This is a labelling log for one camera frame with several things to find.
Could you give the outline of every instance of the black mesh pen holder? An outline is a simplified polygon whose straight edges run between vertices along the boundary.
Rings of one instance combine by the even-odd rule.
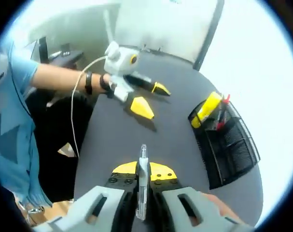
[[[190,122],[204,102],[190,113]],[[219,113],[220,109],[217,107],[203,122],[198,118],[200,127],[192,127],[208,173],[210,189],[237,180],[260,160],[251,134],[232,103],[228,104],[225,111],[225,124],[220,130],[216,130]]]

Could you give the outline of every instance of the clear pen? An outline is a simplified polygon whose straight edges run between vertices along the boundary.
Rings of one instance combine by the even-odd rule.
[[[148,155],[145,144],[143,144],[141,147],[139,166],[139,192],[136,216],[137,218],[144,221],[146,218],[146,203],[148,191]]]

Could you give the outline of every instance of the table surface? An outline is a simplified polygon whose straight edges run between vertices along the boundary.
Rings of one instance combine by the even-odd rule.
[[[143,53],[138,71],[164,84],[171,96],[136,90],[150,104],[153,124],[129,114],[117,100],[99,96],[80,152],[74,198],[96,185],[103,186],[118,165],[138,160],[140,147],[146,144],[151,162],[173,169],[183,186],[216,195],[254,226],[263,207],[258,165],[231,184],[209,190],[207,172],[187,119],[215,86],[191,64],[174,57]],[[147,231],[137,219],[133,231],[134,227]]]

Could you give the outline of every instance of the blue shirt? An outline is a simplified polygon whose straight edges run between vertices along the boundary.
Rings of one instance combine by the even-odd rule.
[[[9,69],[0,83],[0,183],[23,203],[52,205],[39,184],[35,125],[23,97],[38,63],[16,55],[13,42],[3,46]]]

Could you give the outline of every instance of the yellow highlighter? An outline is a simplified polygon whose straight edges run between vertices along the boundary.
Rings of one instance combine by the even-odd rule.
[[[206,99],[205,103],[203,104],[197,115],[191,121],[191,125],[194,128],[199,128],[201,126],[200,121],[204,122],[205,119],[210,116],[210,114],[214,111],[214,109],[216,109],[216,107],[220,103],[221,99],[222,97],[218,93],[212,92]]]

